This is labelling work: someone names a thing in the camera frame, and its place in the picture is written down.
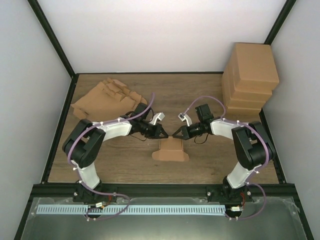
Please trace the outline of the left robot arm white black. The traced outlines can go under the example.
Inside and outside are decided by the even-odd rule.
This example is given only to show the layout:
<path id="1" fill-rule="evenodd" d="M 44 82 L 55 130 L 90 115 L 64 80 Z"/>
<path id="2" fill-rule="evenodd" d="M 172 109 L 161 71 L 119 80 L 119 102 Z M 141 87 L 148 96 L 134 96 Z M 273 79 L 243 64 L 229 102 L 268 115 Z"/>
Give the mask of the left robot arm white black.
<path id="1" fill-rule="evenodd" d="M 105 122 L 82 119 L 62 145 L 67 161 L 77 171 L 79 183 L 86 187 L 84 195 L 89 201 L 97 202 L 102 196 L 95 160 L 102 143 L 117 137 L 139 133 L 146 139 L 167 139 L 169 135 L 160 124 L 163 112 L 154 113 L 150 105 L 139 103 L 133 111 Z"/>

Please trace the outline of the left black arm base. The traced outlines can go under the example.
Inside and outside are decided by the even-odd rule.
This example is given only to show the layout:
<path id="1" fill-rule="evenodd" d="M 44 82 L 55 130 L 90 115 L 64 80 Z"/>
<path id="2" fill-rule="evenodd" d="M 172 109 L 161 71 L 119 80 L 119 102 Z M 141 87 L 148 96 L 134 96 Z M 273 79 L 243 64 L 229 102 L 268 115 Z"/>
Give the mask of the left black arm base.
<path id="1" fill-rule="evenodd" d="M 118 192 L 118 187 L 114 184 L 100 182 L 93 190 L 96 192 L 113 194 Z M 95 204 L 98 202 L 115 202 L 117 199 L 117 197 L 113 195 L 107 196 L 92 192 L 78 182 L 75 183 L 72 191 L 73 201 L 76 203 Z"/>

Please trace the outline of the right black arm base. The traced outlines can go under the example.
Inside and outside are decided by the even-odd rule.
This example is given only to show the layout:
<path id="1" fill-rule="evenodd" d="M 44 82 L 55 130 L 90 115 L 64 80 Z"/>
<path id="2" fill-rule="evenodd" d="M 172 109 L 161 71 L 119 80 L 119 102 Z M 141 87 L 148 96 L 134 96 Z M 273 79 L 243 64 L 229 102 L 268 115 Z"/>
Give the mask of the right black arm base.
<path id="1" fill-rule="evenodd" d="M 205 190 L 209 202 L 240 204 L 242 201 L 252 201 L 252 197 L 247 194 L 247 186 L 232 188 L 227 177 L 224 177 L 222 184 L 208 185 Z"/>

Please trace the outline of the brown cardboard box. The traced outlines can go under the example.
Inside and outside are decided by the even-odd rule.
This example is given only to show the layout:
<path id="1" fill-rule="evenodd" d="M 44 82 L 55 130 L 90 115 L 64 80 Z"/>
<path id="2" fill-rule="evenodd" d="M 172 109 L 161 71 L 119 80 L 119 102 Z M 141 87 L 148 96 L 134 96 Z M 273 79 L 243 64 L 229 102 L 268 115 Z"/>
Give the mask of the brown cardboard box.
<path id="1" fill-rule="evenodd" d="M 163 138 L 159 141 L 159 150 L 151 155 L 155 161 L 162 162 L 188 162 L 189 155 L 184 151 L 183 140 L 173 138 Z"/>

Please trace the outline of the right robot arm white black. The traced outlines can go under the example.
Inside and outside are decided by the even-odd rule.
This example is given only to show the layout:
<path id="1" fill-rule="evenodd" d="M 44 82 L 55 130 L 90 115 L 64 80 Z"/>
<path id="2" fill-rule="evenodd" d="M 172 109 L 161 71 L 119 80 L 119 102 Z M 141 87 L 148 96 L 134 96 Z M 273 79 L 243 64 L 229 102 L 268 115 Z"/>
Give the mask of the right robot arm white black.
<path id="1" fill-rule="evenodd" d="M 199 122 L 192 123 L 187 113 L 178 118 L 185 122 L 173 138 L 190 140 L 203 134 L 221 136 L 233 141 L 237 164 L 224 179 L 222 195 L 229 202 L 240 196 L 240 189 L 249 184 L 253 174 L 269 163 L 276 155 L 276 149 L 259 121 L 243 123 L 231 121 L 222 116 L 214 117 L 207 104 L 195 108 Z"/>

